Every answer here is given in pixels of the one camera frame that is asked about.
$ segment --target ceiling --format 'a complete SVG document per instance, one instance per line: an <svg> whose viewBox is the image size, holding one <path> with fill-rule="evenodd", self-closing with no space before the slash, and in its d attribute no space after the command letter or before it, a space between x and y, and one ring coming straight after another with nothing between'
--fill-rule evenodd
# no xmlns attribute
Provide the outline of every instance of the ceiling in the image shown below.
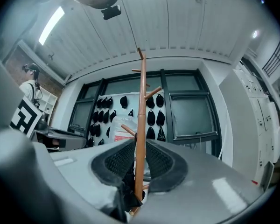
<svg viewBox="0 0 280 224"><path fill-rule="evenodd" d="M122 14L103 20L101 10L73 0L51 0L24 41L62 79L69 81L119 63L189 56L232 63L255 29L247 0L118 0ZM45 44L38 38L56 9L64 16Z"/></svg>

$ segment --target white shirt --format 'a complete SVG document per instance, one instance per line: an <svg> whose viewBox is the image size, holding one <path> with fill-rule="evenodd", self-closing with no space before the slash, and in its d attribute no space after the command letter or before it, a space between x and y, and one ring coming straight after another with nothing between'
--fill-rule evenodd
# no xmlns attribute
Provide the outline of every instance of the white shirt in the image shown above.
<svg viewBox="0 0 280 224"><path fill-rule="evenodd" d="M21 91L24 92L24 95L31 101L33 102L33 91L32 91L32 87L31 85L29 84L32 84L33 86L33 89L34 89L34 96L35 96L35 80L28 80L28 81L25 81L23 82L21 85L20 85L20 89Z"/></svg>

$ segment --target person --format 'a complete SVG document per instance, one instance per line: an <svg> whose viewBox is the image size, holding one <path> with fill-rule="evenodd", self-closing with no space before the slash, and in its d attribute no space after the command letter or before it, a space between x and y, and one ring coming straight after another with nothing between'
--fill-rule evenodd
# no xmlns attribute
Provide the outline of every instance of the person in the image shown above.
<svg viewBox="0 0 280 224"><path fill-rule="evenodd" d="M25 71L26 81L20 85L20 89L24 92L25 96L34 103L36 88L39 84L36 82L38 79L39 68L34 63L28 63L23 65L23 71Z"/></svg>

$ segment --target brick wall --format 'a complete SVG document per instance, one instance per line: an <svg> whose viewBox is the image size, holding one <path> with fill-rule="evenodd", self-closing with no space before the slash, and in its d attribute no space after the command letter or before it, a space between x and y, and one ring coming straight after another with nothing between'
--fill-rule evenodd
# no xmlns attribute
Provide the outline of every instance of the brick wall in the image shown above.
<svg viewBox="0 0 280 224"><path fill-rule="evenodd" d="M19 47L14 51L14 53L10 56L9 60L6 63L5 68L18 85L21 85L23 82L26 81L25 72L22 71L22 66L27 63L34 63L34 61ZM42 88L57 96L57 101L51 115L52 120L57 107L57 103L63 91L63 86L57 81L55 81L53 78L51 78L41 68L38 76L38 82L40 83Z"/></svg>

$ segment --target ceiling light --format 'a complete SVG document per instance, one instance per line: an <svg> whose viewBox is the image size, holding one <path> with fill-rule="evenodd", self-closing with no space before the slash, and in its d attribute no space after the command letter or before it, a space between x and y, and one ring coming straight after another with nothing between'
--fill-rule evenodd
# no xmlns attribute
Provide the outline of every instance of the ceiling light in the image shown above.
<svg viewBox="0 0 280 224"><path fill-rule="evenodd" d="M45 26L44 30L42 31L41 37L39 38L39 42L41 45L44 45L48 35L56 25L56 23L62 18L64 15L64 11L61 7L59 7L53 14L53 16L48 21L47 25Z"/></svg>
<svg viewBox="0 0 280 224"><path fill-rule="evenodd" d="M253 32L253 38L256 38L258 36L258 30Z"/></svg>

